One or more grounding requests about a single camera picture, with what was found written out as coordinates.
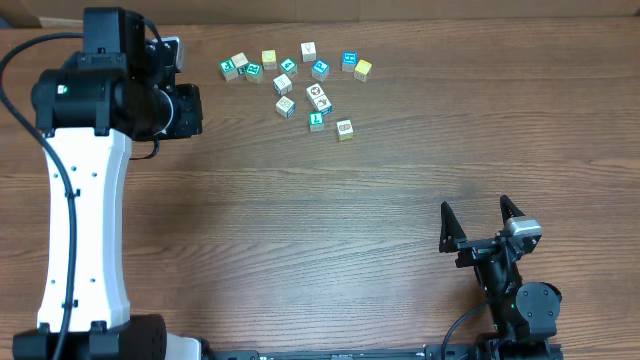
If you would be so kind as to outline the white engraved block blue side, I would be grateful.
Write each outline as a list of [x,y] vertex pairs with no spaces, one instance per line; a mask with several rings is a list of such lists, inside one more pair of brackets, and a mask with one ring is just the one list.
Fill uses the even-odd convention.
[[282,117],[288,119],[290,118],[295,110],[296,104],[293,100],[289,99],[286,96],[282,96],[275,105],[276,112]]

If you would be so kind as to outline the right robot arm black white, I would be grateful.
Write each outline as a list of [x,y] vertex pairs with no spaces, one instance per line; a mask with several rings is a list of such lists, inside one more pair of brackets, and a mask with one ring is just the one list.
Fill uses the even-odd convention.
[[450,205],[444,202],[440,206],[439,251],[455,253],[458,268],[473,268],[486,297],[451,325],[440,346],[440,357],[454,357],[449,346],[454,331],[488,308],[494,331],[479,335],[457,356],[459,359],[561,359],[561,347],[550,344],[549,339],[557,334],[562,294],[550,283],[525,283],[517,267],[517,262],[538,245],[542,227],[506,195],[500,197],[500,209],[503,229],[491,238],[470,240]]

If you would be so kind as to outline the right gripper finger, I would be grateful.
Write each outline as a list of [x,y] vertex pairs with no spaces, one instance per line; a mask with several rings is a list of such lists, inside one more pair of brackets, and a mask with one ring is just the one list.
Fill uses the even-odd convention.
[[507,195],[502,195],[500,197],[500,210],[503,224],[506,224],[507,221],[512,218],[525,216],[525,214],[513,203],[513,201]]
[[439,251],[441,253],[457,252],[459,250],[458,245],[467,241],[466,234],[447,202],[441,203],[440,213],[441,231]]

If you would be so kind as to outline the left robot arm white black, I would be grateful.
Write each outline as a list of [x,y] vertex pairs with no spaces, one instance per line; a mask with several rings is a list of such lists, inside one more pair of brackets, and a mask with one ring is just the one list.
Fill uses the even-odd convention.
[[135,315],[122,260],[124,183],[137,142],[202,131],[198,88],[178,84],[183,48],[146,17],[88,8],[83,42],[31,93],[27,131],[48,167],[48,271],[33,330],[13,338],[17,359],[202,359],[205,344]]

